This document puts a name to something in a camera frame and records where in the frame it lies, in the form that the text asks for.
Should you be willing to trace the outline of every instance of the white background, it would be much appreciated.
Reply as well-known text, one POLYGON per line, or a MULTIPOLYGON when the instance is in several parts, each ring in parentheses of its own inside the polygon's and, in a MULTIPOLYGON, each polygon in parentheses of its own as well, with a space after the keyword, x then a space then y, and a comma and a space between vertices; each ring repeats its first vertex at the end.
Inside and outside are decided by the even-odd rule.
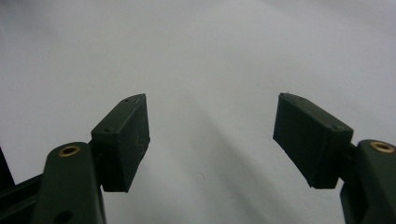
POLYGON ((344 223, 272 140, 301 95, 395 143, 391 0, 1 0, 0 145, 17 183, 123 98, 148 97, 151 143, 108 223, 344 223))

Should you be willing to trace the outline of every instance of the white surface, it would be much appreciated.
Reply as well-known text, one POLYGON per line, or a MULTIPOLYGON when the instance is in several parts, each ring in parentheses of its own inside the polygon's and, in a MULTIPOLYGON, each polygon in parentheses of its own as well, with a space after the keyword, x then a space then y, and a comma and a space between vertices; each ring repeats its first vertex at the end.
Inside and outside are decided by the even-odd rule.
POLYGON ((396 140, 390 0, 3 0, 0 68, 18 183, 147 94, 152 142, 130 193, 105 194, 108 223, 344 223, 339 188, 310 189, 272 140, 282 91, 354 143, 396 140))

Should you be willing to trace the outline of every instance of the screw hole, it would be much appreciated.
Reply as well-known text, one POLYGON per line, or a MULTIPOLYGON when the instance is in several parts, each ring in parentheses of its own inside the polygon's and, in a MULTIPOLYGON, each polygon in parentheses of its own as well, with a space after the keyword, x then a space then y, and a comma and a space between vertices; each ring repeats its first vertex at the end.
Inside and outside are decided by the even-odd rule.
POLYGON ((72 219, 73 213, 71 211, 63 211, 62 213, 58 214, 55 219, 53 219, 53 223, 55 224, 64 224, 72 219))
POLYGON ((68 146, 62 148, 62 150, 59 152, 60 157, 68 157, 68 156, 73 156, 76 153, 79 153, 80 148, 78 146, 68 146))
POLYGON ((386 143, 382 143, 382 142, 372 142, 370 144, 370 146, 380 152, 385 152, 385 153, 395 152, 395 149, 393 148, 393 146, 386 144, 386 143))

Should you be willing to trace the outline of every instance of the brass insert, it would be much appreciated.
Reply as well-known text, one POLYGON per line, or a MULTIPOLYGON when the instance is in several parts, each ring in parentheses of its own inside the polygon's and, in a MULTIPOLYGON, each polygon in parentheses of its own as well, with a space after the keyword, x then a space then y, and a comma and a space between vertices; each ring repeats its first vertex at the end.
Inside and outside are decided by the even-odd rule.
POLYGON ((388 143, 371 142, 370 146, 380 152, 385 152, 385 153, 394 153, 395 152, 395 148, 388 143))
POLYGON ((67 146, 67 147, 62 148, 59 151, 59 156, 60 157, 73 156, 73 155, 79 153, 80 150, 81 150, 81 148, 78 146, 67 146))

